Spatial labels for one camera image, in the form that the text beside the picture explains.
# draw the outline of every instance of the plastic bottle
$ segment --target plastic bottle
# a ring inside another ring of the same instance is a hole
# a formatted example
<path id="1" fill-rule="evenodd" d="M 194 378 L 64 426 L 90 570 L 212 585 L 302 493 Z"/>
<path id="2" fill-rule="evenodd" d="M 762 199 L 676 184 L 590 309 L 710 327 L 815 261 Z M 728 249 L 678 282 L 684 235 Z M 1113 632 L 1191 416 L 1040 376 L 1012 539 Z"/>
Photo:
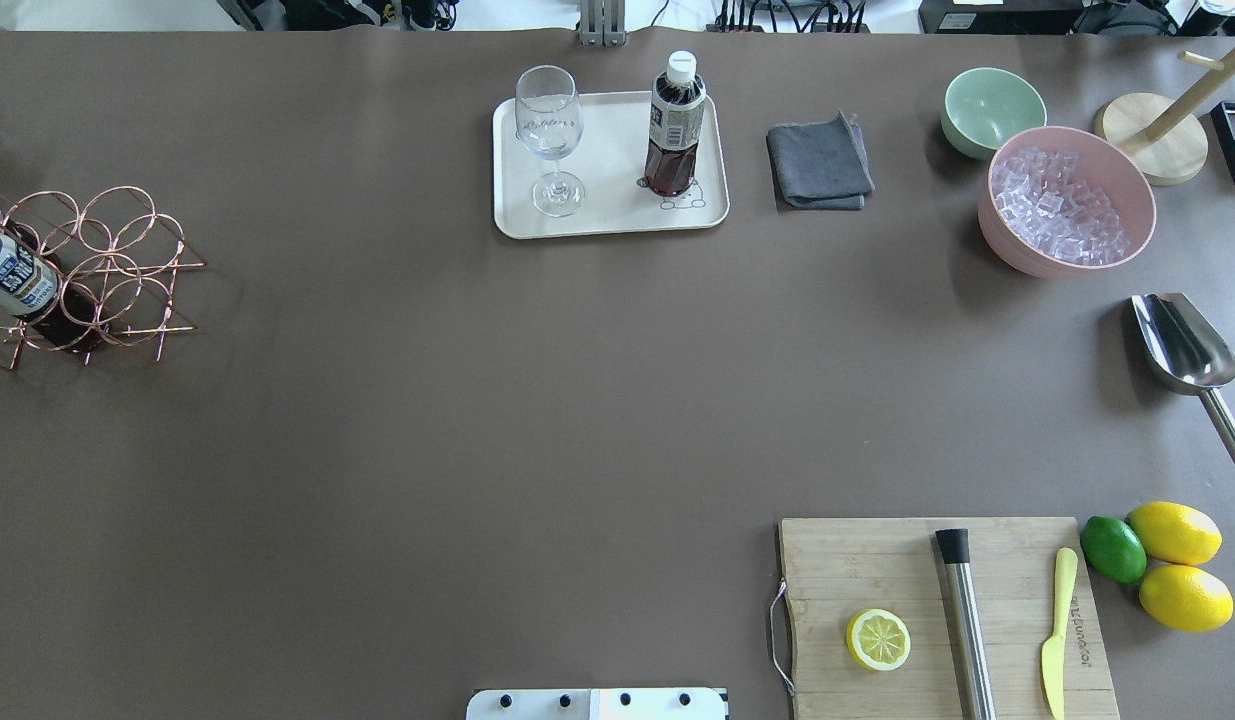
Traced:
<path id="1" fill-rule="evenodd" d="M 705 82 L 697 74 L 697 58 L 677 49 L 653 82 L 648 159 L 643 163 L 650 190 L 674 198 L 693 184 L 704 112 Z"/>
<path id="2" fill-rule="evenodd" d="M 103 342 L 101 332 L 72 316 L 91 320 L 98 305 L 73 284 L 64 291 L 61 284 L 63 278 L 53 266 L 0 232 L 0 308 L 31 325 L 53 347 L 90 352 Z"/>

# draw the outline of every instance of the green bowl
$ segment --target green bowl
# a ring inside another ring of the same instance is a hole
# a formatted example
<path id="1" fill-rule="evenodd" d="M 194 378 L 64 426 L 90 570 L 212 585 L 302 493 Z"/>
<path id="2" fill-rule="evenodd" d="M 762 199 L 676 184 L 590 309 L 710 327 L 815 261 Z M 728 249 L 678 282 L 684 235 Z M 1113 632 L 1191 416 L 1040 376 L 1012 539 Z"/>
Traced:
<path id="1" fill-rule="evenodd" d="M 1034 86 L 998 68 L 973 68 L 946 86 L 941 130 L 955 149 L 988 161 L 1007 138 L 1049 122 Z"/>

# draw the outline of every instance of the pink bowl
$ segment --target pink bowl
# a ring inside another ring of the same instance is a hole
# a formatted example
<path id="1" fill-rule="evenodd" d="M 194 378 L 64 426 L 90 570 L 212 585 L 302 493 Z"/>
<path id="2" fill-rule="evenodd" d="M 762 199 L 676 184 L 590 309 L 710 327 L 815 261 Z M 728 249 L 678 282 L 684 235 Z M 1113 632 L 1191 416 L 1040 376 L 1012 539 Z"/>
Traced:
<path id="1" fill-rule="evenodd" d="M 1024 147 L 1037 147 L 1046 152 L 1070 149 L 1078 152 L 1079 164 L 1074 168 L 1074 180 L 1083 179 L 1089 186 L 1099 186 L 1110 198 L 1110 205 L 1119 212 L 1124 233 L 1132 248 L 1123 259 L 1109 266 L 1077 266 L 1057 261 L 1051 254 L 1030 247 L 1009 228 L 995 210 L 995 198 L 990 193 L 990 174 L 987 172 L 982 196 L 977 204 L 977 220 L 987 245 L 1005 263 L 1036 278 L 1077 278 L 1123 266 L 1151 241 L 1155 232 L 1155 195 L 1142 177 L 1142 172 L 1118 149 L 1095 135 L 1056 126 L 1029 128 L 1010 137 L 990 158 L 990 168 L 1013 158 Z"/>

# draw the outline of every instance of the serving tray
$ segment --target serving tray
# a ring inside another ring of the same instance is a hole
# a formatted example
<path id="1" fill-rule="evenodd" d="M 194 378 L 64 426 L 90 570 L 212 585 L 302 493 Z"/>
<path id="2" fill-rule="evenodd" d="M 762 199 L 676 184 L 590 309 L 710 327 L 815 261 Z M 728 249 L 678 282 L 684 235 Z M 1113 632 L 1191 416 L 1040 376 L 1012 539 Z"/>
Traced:
<path id="1" fill-rule="evenodd" d="M 534 207 L 534 183 L 550 169 L 515 137 L 515 100 L 493 111 L 493 219 L 509 237 L 585 236 L 708 228 L 727 216 L 727 179 L 714 101 L 705 99 L 698 146 L 697 179 L 678 198 L 643 186 L 648 156 L 651 91 L 600 91 L 580 95 L 580 143 L 559 168 L 585 183 L 585 204 L 567 219 L 550 219 Z"/>

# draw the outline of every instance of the metal bracket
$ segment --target metal bracket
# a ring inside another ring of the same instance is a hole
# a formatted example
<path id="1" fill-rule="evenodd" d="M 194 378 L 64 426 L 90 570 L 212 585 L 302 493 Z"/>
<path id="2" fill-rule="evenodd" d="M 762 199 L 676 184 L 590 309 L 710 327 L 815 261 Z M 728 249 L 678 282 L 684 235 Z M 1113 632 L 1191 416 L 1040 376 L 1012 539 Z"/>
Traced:
<path id="1" fill-rule="evenodd" d="M 722 688 L 477 692 L 466 720 L 727 720 Z"/>
<path id="2" fill-rule="evenodd" d="M 626 44 L 626 0 L 580 0 L 577 40 L 582 44 Z"/>

